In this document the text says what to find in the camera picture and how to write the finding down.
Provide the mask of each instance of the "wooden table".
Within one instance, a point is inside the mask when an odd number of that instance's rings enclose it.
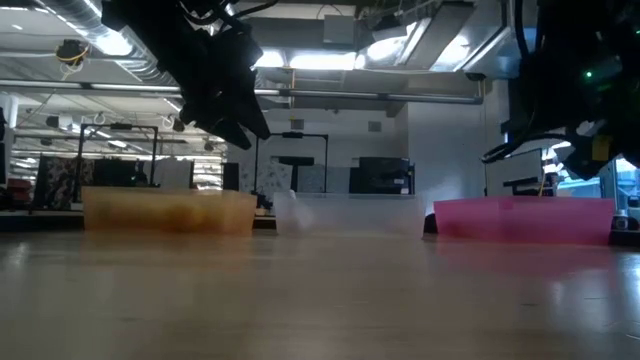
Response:
[[[2,359],[640,359],[640,257],[3,235]]]

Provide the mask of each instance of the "plastic container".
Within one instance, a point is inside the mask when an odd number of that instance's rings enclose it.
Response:
[[[510,196],[438,201],[438,241],[607,245],[613,199]]]
[[[249,236],[256,197],[235,191],[83,187],[85,229]]]
[[[425,207],[419,196],[276,193],[274,205],[278,234],[286,236],[423,234]]]

